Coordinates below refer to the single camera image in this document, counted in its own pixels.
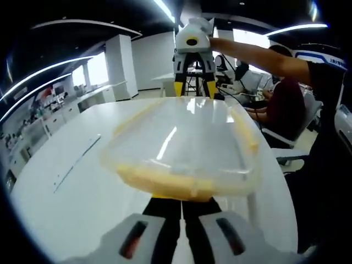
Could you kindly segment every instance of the white chair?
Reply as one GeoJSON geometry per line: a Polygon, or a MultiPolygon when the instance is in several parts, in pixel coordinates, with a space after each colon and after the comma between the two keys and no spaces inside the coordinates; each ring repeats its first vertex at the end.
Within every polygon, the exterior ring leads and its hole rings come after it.
{"type": "Polygon", "coordinates": [[[236,99],[243,105],[255,100],[259,83],[262,79],[261,74],[253,73],[248,70],[242,79],[239,81],[241,86],[246,90],[246,93],[235,95],[236,99]]]}
{"type": "Polygon", "coordinates": [[[298,131],[294,140],[288,140],[283,136],[280,136],[267,128],[262,129],[263,133],[269,136],[272,136],[273,138],[280,140],[281,142],[284,142],[288,145],[289,149],[273,148],[274,154],[278,161],[299,160],[308,156],[308,153],[306,152],[299,151],[299,150],[292,150],[292,149],[296,145],[297,139],[300,137],[303,131],[308,127],[310,122],[314,119],[318,110],[322,107],[322,102],[316,101],[314,98],[314,95],[311,92],[307,91],[304,93],[304,104],[306,106],[306,116],[305,116],[303,125],[301,129],[298,131]]]}

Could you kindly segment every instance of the clear plastic bag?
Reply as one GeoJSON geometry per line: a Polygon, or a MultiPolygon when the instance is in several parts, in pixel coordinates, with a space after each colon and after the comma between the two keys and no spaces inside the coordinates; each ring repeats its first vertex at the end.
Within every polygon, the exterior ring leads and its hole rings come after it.
{"type": "Polygon", "coordinates": [[[160,99],[117,127],[101,164],[157,196],[248,195],[260,183],[260,137],[244,114],[203,97],[160,99]]]}

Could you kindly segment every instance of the computer monitor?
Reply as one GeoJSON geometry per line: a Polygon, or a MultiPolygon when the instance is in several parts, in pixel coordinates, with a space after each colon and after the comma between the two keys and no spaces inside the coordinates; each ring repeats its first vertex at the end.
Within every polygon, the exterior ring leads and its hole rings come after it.
{"type": "Polygon", "coordinates": [[[62,94],[63,92],[64,92],[64,86],[59,86],[55,88],[56,95],[62,94]]]}

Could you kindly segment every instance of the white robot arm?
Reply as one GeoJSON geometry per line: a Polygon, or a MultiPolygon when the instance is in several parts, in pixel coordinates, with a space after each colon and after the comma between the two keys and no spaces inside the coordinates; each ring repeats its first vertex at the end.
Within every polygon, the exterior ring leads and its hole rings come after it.
{"type": "Polygon", "coordinates": [[[197,76],[203,79],[205,96],[214,98],[216,91],[214,73],[216,70],[212,51],[210,49],[209,35],[213,31],[214,20],[205,18],[192,18],[185,28],[176,36],[176,52],[174,54],[174,88],[177,96],[185,94],[188,66],[198,61],[203,72],[197,76]]]}

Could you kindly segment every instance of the round white table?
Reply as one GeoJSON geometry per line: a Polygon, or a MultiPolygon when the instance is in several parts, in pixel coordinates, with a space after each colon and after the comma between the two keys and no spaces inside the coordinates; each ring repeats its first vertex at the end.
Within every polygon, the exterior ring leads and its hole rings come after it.
{"type": "MultiPolygon", "coordinates": [[[[20,173],[10,195],[14,208],[33,240],[54,262],[94,251],[101,236],[128,215],[143,212],[148,204],[151,194],[124,184],[118,175],[100,166],[98,155],[114,128],[155,100],[92,106],[60,128],[20,173]],[[68,170],[97,134],[101,138],[54,193],[58,175],[68,170]]],[[[261,144],[260,188],[248,199],[216,200],[222,210],[251,218],[269,244],[296,251],[298,235],[290,192],[267,142],[263,139],[261,144]]]]}

